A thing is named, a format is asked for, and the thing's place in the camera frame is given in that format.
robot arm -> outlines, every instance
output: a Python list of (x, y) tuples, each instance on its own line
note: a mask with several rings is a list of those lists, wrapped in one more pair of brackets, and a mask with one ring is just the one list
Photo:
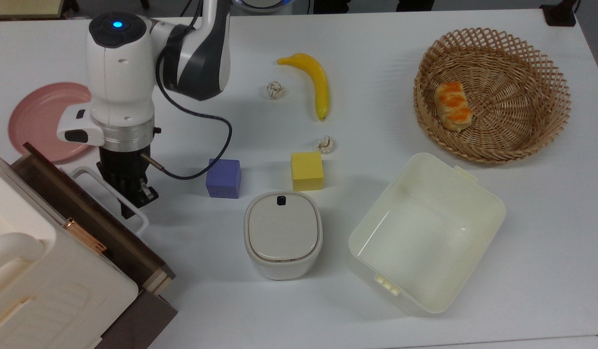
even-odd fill
[(229, 23), (229, 0), (206, 0), (201, 27), (184, 38), (186, 26), (153, 20), (153, 57), (163, 55), (161, 76), (166, 89), (198, 101), (223, 91), (230, 77)]
[[(99, 146), (103, 179), (136, 207), (158, 197), (147, 186), (154, 124), (155, 68), (163, 86), (199, 101), (225, 88), (230, 72), (230, 0), (203, 0), (196, 31), (128, 13), (90, 22), (86, 44), (89, 103), (66, 108), (57, 137)], [(132, 212), (122, 206), (122, 216)]]

yellow sponge block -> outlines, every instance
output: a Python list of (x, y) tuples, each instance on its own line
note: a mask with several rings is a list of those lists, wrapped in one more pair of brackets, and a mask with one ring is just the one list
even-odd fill
[(292, 190), (321, 190), (325, 175), (320, 152), (292, 153)]

purple cube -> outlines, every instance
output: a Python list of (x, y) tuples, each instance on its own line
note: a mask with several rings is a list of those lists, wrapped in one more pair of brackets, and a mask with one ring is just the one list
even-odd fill
[(241, 188), (241, 162), (219, 159), (206, 173), (206, 188), (210, 197), (238, 199)]

banana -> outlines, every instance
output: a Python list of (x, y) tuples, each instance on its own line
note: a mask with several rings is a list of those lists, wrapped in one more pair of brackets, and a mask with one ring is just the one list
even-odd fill
[(329, 112), (329, 87), (327, 75), (321, 64), (314, 57), (305, 53), (295, 53), (290, 57), (279, 58), (277, 64), (291, 65), (308, 73), (309, 77), (312, 78), (316, 93), (316, 115), (318, 119), (324, 120)]

black cable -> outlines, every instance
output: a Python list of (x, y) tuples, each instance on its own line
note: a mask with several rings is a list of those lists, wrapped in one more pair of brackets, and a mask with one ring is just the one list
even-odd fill
[(186, 3), (186, 6), (184, 7), (184, 9), (183, 9), (183, 12), (181, 12), (181, 13), (180, 13), (180, 17), (184, 16), (184, 13), (186, 12), (186, 9), (188, 9), (188, 8), (189, 8), (189, 6), (191, 5), (191, 2), (192, 2), (192, 1), (193, 1), (193, 0), (189, 0), (189, 2), (188, 2), (188, 3)]
[(189, 25), (184, 29), (183, 39), (191, 31), (191, 29), (195, 29), (193, 26), (195, 26), (195, 22), (197, 22), (197, 16), (199, 16), (201, 14), (203, 7), (204, 7), (204, 0), (199, 0), (197, 2), (197, 8), (195, 9), (195, 14), (193, 15), (193, 19), (191, 20)]
[[(191, 21), (190, 25), (188, 27), (186, 27), (186, 29), (184, 30), (183, 38), (184, 38), (184, 36), (191, 29), (193, 29), (193, 25), (195, 24), (195, 21), (197, 20), (197, 15), (202, 11), (202, 7), (203, 7), (203, 1), (200, 0), (199, 3), (197, 4), (196, 13), (193, 16), (193, 20)], [(232, 124), (230, 124), (230, 122), (228, 120), (224, 119), (223, 117), (219, 117), (219, 116), (215, 116), (215, 115), (208, 115), (208, 114), (205, 114), (205, 113), (194, 112), (194, 111), (191, 111), (191, 110), (189, 110), (187, 108), (184, 108), (180, 104), (176, 103), (176, 101), (174, 101), (168, 95), (167, 91), (163, 87), (163, 82), (161, 81), (161, 61), (163, 60), (163, 57), (165, 57), (165, 48), (161, 50), (161, 53), (159, 53), (159, 57), (157, 58), (157, 64), (155, 65), (155, 75), (156, 75), (156, 78), (157, 78), (157, 85), (159, 86), (159, 89), (161, 90), (161, 93), (163, 94), (163, 96), (170, 103), (172, 103), (173, 106), (175, 106), (176, 108), (178, 108), (179, 110), (181, 110), (181, 111), (183, 111), (185, 113), (188, 113), (190, 115), (194, 115), (194, 116), (197, 116), (197, 117), (203, 117), (204, 119), (213, 119), (213, 120), (221, 121), (221, 122), (223, 122), (224, 124), (227, 125), (227, 139), (226, 139), (226, 143), (224, 144), (223, 148), (221, 148), (221, 151), (219, 152), (219, 154), (217, 155), (217, 157), (215, 157), (215, 159), (213, 159), (213, 161), (208, 166), (206, 166), (206, 168), (204, 168), (200, 172), (198, 172), (196, 174), (193, 174), (191, 176), (179, 176), (177, 174), (175, 175), (175, 174), (169, 172), (168, 170), (166, 170), (163, 166), (161, 166), (161, 164), (159, 164), (158, 162), (156, 162), (154, 159), (151, 159), (148, 156), (143, 157), (152, 166), (154, 166), (155, 168), (159, 169), (161, 172), (165, 173), (169, 177), (186, 181), (186, 180), (189, 180), (189, 179), (200, 177), (201, 175), (203, 175), (204, 173), (206, 173), (208, 170), (210, 170), (210, 168), (213, 167), (217, 163), (217, 161), (219, 161), (219, 159), (221, 159), (221, 156), (223, 156), (223, 154), (227, 150), (228, 145), (230, 144), (230, 139), (232, 139)]]

